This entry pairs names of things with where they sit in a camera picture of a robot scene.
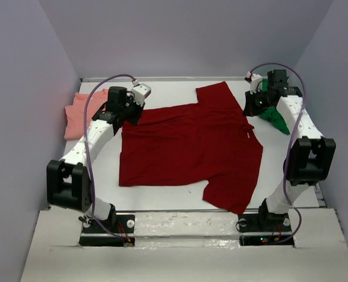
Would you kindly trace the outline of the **dark red t shirt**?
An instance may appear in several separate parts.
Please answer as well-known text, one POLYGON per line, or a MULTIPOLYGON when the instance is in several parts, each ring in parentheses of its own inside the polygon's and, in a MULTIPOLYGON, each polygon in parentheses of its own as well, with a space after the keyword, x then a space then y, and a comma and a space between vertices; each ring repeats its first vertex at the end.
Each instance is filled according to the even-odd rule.
POLYGON ((207 181, 202 198, 235 214, 248 207, 263 147, 225 82, 196 89, 197 102, 145 110, 121 132, 119 185, 207 181))

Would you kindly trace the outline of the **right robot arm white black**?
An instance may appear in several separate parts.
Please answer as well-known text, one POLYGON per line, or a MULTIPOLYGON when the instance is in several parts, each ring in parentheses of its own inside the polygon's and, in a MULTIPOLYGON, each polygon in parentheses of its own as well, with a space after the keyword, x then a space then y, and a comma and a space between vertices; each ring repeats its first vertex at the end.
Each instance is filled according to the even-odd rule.
POLYGON ((258 116, 276 109, 290 133, 283 179, 258 210, 259 221, 281 223, 304 191, 327 178, 336 142, 315 126, 305 109, 304 88, 291 86, 286 70, 272 70, 266 78, 248 72, 245 80, 250 90, 245 93, 244 116, 258 116))

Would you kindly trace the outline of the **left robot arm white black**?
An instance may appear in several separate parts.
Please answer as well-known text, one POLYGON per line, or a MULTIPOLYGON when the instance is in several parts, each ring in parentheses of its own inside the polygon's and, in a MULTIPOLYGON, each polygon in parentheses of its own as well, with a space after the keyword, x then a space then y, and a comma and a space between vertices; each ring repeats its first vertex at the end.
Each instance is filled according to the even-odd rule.
POLYGON ((86 132, 71 151, 60 160, 51 160, 46 167, 47 201, 53 206, 82 212, 106 228, 114 227, 117 217, 113 204, 95 195, 92 162, 105 144, 125 122, 137 125, 151 88, 138 83, 131 89, 112 86, 107 100, 100 105, 86 132))

